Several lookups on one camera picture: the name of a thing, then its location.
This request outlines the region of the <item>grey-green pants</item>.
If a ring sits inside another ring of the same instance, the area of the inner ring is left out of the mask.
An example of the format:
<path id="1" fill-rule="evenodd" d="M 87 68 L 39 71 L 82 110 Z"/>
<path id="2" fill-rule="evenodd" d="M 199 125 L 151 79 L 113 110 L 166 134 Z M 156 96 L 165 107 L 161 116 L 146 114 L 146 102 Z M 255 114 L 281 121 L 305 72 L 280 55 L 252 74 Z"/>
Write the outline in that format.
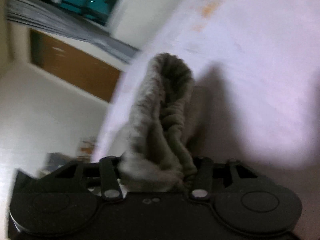
<path id="1" fill-rule="evenodd" d="M 166 192 L 182 187 L 197 169 L 183 141 L 185 109 L 194 88 L 182 59 L 168 53 L 153 57 L 125 126 L 125 151 L 118 170 L 133 192 Z"/>

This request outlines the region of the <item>pink floral bed sheet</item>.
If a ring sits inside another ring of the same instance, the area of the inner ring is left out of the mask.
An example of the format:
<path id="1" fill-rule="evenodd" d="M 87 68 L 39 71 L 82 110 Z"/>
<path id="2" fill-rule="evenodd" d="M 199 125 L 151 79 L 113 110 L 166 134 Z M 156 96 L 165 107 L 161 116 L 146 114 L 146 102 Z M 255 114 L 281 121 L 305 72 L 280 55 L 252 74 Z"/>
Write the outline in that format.
<path id="1" fill-rule="evenodd" d="M 301 168 L 319 162 L 319 0 L 183 0 L 117 85 L 93 158 L 104 157 L 149 60 L 183 59 L 212 100 L 204 153 Z"/>

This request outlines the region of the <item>brown wooden door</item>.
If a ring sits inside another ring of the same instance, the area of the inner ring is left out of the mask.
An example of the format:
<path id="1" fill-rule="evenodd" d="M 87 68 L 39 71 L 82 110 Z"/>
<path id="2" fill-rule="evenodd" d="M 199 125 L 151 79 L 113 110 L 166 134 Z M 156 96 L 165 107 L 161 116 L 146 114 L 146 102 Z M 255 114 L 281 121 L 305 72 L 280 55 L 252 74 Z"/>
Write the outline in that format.
<path id="1" fill-rule="evenodd" d="M 110 102 L 121 71 L 39 31 L 30 30 L 31 62 L 101 100 Z"/>

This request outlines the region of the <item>grey left curtain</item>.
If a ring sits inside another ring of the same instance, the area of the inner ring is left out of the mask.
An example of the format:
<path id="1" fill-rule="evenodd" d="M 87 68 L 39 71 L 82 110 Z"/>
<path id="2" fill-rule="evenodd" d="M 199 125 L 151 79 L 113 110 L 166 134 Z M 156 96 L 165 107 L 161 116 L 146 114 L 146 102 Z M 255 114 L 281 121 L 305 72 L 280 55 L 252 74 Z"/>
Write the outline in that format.
<path id="1" fill-rule="evenodd" d="M 112 38 L 107 31 L 39 0 L 8 0 L 7 19 L 39 31 L 90 43 L 129 63 L 138 49 Z"/>

